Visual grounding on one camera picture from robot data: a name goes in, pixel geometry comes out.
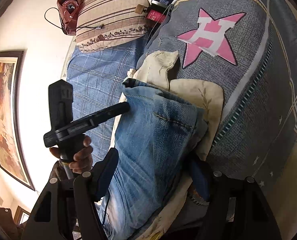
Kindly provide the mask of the person's left hand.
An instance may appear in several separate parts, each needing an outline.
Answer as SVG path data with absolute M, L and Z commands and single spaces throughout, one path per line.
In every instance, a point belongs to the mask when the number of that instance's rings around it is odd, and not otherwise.
M 85 171 L 90 171 L 93 158 L 92 152 L 93 148 L 91 146 L 91 138 L 87 135 L 84 136 L 83 147 L 80 151 L 74 154 L 73 161 L 70 163 L 65 163 L 60 160 L 60 150 L 57 147 L 49 148 L 51 154 L 58 159 L 54 164 L 52 171 L 50 173 L 50 178 L 56 177 L 59 180 L 64 180 L 67 178 L 65 168 L 76 174 L 82 174 Z

